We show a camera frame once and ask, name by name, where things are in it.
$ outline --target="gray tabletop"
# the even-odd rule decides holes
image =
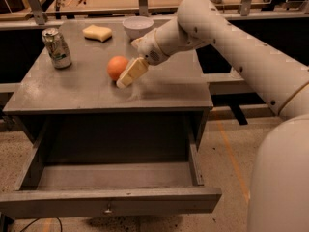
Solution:
[[[111,28],[112,38],[105,43],[85,39],[82,30],[92,24]],[[107,75],[109,59],[115,55],[138,57],[121,20],[72,20],[65,22],[60,31],[69,45],[72,65],[56,70],[45,49],[7,103],[7,114],[194,110],[212,106],[195,51],[177,53],[165,63],[150,67],[128,88],[119,89]]]

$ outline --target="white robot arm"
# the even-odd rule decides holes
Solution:
[[[134,42],[126,87],[176,52],[213,45],[283,119],[262,143],[251,179],[248,232],[309,231],[308,67],[229,23],[210,0],[183,0],[177,18]]]

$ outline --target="orange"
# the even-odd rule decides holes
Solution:
[[[121,73],[126,69],[128,60],[124,56],[115,56],[107,63],[107,73],[110,78],[117,81]]]

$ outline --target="can lid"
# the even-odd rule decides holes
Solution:
[[[45,30],[42,31],[43,36],[55,36],[59,33],[58,28],[46,28]]]

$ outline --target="orange line on floor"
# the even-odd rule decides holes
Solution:
[[[230,158],[230,161],[233,165],[233,168],[234,168],[234,171],[236,173],[236,176],[239,180],[239,184],[240,184],[240,187],[241,187],[241,191],[242,191],[242,194],[243,194],[243,197],[245,199],[245,202],[248,204],[249,203],[249,189],[247,187],[247,185],[245,184],[244,182],[244,179],[242,177],[242,174],[241,174],[241,171],[240,171],[240,168],[239,168],[239,164],[238,162],[236,161],[235,159],[235,156],[234,156],[234,153],[233,153],[233,148],[230,144],[230,141],[229,141],[229,138],[223,128],[223,125],[222,123],[220,122],[215,110],[213,110],[213,113],[214,113],[214,116],[215,116],[215,121],[216,121],[216,124],[220,130],[220,133],[223,137],[223,141],[224,141],[224,145],[225,145],[225,148],[226,148],[226,151],[229,155],[229,158]]]
[[[44,228],[43,228],[42,232],[49,232],[50,231],[51,221],[52,221],[52,218],[46,220],[46,222],[44,223]]]

